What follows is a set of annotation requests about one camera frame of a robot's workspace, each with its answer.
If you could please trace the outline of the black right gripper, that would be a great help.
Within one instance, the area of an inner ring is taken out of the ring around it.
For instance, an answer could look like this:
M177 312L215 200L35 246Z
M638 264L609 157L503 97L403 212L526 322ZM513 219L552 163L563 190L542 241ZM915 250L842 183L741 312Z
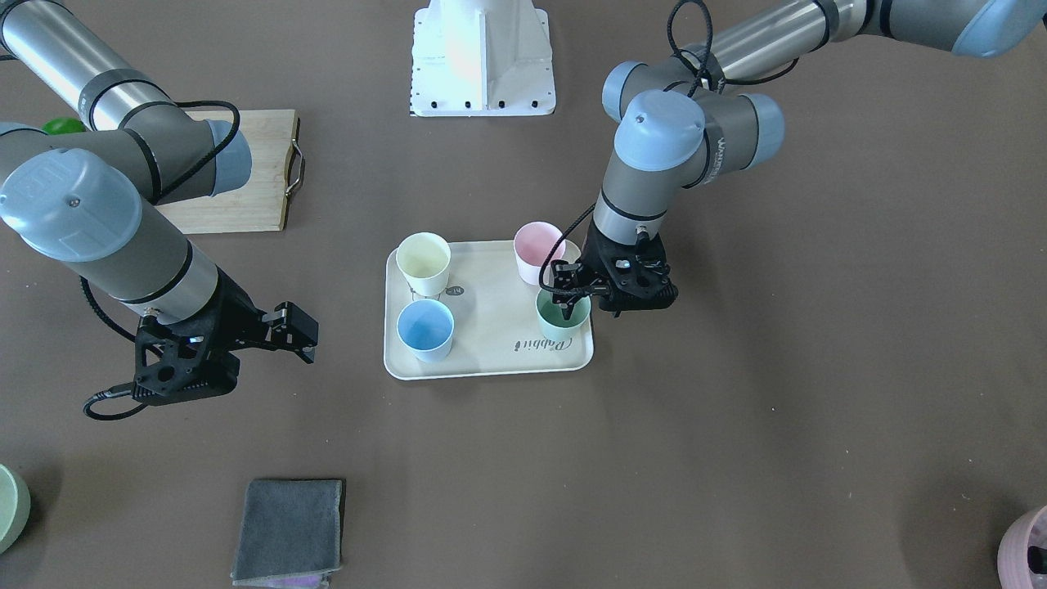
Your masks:
M147 406L224 395L238 383L235 350L275 344L307 364L317 356L319 325L290 301L264 313L224 271L213 298L194 317L162 325L146 316L136 332L132 398Z

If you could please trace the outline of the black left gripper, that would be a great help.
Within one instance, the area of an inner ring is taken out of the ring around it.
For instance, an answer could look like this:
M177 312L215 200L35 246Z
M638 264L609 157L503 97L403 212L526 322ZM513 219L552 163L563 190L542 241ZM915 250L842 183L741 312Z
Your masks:
M606 312L639 312L673 305L678 296L662 237L647 232L634 235L632 245L621 245L591 230L575 263L552 262L552 302L564 320L586 297L599 297Z

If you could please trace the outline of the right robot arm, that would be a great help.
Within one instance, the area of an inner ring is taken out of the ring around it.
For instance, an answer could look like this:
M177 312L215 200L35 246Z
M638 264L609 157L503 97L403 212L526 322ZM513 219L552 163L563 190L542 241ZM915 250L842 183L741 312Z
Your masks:
M252 155L231 103L229 122L195 120L60 1L4 1L2 45L79 113L86 130L52 134L2 124L2 220L39 254L81 277L89 304L101 288L137 313L117 333L135 347L126 384L90 397L93 420L146 407L227 394L238 384L236 352L292 352L315 359L319 327L299 305L263 312L157 205L244 186ZM130 398L106 416L101 400Z

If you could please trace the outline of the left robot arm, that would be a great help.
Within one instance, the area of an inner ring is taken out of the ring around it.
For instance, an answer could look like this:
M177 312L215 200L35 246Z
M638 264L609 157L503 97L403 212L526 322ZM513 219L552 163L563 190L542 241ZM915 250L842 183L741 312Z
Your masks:
M612 68L602 104L618 127L600 194L584 214L578 260L545 260L540 286L557 317L596 297L606 312L676 301L659 228L676 192L767 161L781 148L780 107L741 92L789 72L800 56L861 33L955 56L1009 52L1045 21L1043 1L785 1L655 65Z

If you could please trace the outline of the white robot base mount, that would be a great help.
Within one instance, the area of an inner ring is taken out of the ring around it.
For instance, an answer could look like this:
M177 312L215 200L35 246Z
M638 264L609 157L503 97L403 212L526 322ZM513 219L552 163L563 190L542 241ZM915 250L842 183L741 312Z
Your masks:
M431 1L414 15L416 117L550 115L549 16L531 1Z

